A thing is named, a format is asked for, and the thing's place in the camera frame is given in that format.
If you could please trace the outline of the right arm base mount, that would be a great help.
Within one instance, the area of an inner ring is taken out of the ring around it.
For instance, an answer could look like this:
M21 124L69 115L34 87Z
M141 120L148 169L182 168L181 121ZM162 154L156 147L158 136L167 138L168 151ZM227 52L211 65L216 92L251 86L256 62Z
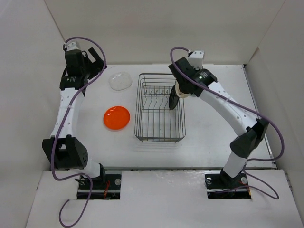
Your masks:
M224 179L220 173L206 173L204 184L209 200L251 199L247 176L244 173L233 179Z

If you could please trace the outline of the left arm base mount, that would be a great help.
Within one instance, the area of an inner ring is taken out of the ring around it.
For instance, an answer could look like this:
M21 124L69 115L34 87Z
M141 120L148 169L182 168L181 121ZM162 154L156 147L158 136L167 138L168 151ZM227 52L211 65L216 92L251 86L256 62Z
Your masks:
M85 200L89 195L90 181L80 176L75 179L78 182L76 193L77 200ZM105 180L93 178L91 200L119 200L121 194L122 173L118 171L106 171Z

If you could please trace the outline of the cream and black plate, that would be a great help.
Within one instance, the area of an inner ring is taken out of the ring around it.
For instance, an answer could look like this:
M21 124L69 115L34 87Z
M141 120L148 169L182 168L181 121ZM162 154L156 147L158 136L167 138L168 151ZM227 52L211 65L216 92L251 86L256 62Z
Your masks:
M176 93L176 96L178 96L179 98L181 99L184 99L184 98L187 98L190 96L190 94L186 94L186 93L183 93L180 89L179 89L179 83L178 81L175 81L175 88L174 88L174 91Z

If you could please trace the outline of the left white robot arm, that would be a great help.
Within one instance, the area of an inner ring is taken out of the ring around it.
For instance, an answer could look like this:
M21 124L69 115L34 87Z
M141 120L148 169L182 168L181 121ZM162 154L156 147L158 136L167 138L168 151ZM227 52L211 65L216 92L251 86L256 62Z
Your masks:
M68 46L65 60L57 120L50 137L42 141L42 149L53 171L77 170L88 175L90 183L99 189L106 184L104 167L89 158L86 147L76 137L76 129L89 80L100 75L107 66L92 47L82 51Z

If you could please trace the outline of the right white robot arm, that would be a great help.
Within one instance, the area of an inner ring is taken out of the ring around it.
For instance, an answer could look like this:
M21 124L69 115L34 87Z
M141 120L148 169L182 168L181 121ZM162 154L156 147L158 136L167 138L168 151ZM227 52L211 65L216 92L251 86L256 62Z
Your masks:
M231 104L217 78L207 69L195 70L184 57L169 65L176 79L171 91L174 101L183 95L194 94L209 104L232 127L237 137L230 143L231 153L222 168L219 181L231 187L237 181L248 157L263 140L269 122Z

